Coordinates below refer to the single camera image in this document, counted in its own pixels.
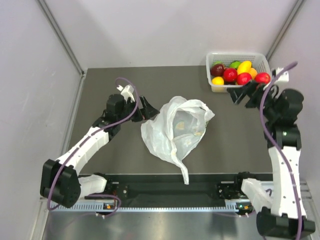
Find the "yellow fruit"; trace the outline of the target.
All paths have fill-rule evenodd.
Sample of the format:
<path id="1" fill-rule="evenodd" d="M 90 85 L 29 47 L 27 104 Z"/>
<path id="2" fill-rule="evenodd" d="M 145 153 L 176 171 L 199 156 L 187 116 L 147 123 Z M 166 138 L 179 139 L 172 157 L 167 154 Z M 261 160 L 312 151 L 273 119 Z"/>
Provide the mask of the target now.
<path id="1" fill-rule="evenodd" d="M 237 74 L 240 75 L 242 73 L 248 73 L 251 67 L 252 67 L 252 62 L 249 60 L 245 60 L 239 65 L 237 69 Z"/>

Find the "white printed plastic bag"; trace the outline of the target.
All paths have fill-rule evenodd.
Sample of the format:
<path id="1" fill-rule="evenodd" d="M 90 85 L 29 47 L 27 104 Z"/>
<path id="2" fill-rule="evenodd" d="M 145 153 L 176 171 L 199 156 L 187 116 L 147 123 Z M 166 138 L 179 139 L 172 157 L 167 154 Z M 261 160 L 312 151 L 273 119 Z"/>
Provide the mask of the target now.
<path id="1" fill-rule="evenodd" d="M 180 168 L 183 182 L 188 185 L 189 171 L 183 159 L 200 143 L 214 116 L 201 100 L 174 96 L 155 119 L 141 125 L 141 137 L 152 155 Z"/>

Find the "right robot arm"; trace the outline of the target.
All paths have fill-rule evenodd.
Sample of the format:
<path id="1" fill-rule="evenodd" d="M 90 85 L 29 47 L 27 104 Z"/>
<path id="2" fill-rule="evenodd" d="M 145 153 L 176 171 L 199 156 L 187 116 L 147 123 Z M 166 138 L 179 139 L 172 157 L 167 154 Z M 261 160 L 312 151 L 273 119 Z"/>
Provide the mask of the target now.
<path id="1" fill-rule="evenodd" d="M 245 107 L 259 110 L 273 179 L 272 196 L 269 196 L 261 181 L 245 173 L 233 185 L 234 194 L 250 200 L 257 213 L 256 227 L 262 237 L 300 240 L 313 234 L 316 224 L 307 219 L 299 174 L 302 140 L 296 120 L 303 109 L 304 96 L 291 88 L 273 95 L 264 84 L 255 81 L 230 88 L 228 93 L 235 105 L 248 97 Z"/>

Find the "small red fruit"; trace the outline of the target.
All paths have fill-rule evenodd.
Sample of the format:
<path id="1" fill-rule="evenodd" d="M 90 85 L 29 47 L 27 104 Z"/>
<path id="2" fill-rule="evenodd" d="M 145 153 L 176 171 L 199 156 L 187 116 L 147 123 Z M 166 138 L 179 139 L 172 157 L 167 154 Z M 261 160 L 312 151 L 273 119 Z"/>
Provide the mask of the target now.
<path id="1" fill-rule="evenodd" d="M 255 76 L 254 80 L 260 84 L 268 84 L 271 81 L 271 77 L 267 72 L 260 72 Z"/>

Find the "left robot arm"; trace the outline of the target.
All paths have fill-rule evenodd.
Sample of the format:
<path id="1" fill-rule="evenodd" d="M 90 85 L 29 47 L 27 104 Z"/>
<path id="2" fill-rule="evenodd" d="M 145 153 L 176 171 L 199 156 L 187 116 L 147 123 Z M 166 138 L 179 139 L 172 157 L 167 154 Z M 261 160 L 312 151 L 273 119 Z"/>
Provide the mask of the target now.
<path id="1" fill-rule="evenodd" d="M 80 177 L 80 171 L 102 147 L 107 145 L 127 121 L 141 122 L 159 114 L 144 96 L 142 108 L 132 96 L 112 94 L 102 115 L 93 123 L 84 137 L 56 160 L 48 159 L 42 167 L 40 195 L 48 201 L 71 208 L 78 199 L 92 194 L 109 198 L 114 191 L 102 174 Z"/>

